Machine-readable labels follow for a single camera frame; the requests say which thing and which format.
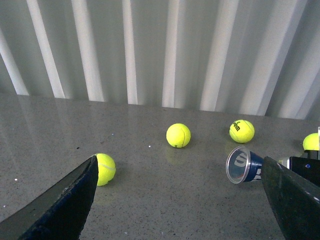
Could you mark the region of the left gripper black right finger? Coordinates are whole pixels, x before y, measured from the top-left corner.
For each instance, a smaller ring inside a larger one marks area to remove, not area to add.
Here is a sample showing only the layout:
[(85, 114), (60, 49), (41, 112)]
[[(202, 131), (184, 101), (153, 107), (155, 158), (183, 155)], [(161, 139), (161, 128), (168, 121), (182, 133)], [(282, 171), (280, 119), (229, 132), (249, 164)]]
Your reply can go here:
[[(279, 173), (276, 165), (266, 161), (266, 176)], [(263, 184), (270, 207), (280, 230), (287, 240), (318, 240), (320, 238), (320, 187), (301, 177), (289, 168), (291, 176), (284, 181)]]

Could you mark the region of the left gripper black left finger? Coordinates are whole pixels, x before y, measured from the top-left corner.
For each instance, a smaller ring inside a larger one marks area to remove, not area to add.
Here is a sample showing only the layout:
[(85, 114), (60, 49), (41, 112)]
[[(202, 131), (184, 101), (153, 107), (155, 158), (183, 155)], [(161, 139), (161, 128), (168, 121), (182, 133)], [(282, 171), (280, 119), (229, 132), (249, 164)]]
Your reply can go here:
[(98, 160), (91, 156), (24, 208), (0, 223), (2, 240), (77, 240), (97, 188)]

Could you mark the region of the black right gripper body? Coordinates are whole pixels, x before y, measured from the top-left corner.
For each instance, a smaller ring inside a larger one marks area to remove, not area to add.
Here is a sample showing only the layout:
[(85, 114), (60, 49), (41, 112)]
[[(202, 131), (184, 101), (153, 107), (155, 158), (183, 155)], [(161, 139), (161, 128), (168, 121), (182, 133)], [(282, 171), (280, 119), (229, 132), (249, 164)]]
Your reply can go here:
[(320, 151), (305, 150), (300, 157), (289, 157), (289, 169), (319, 187)]

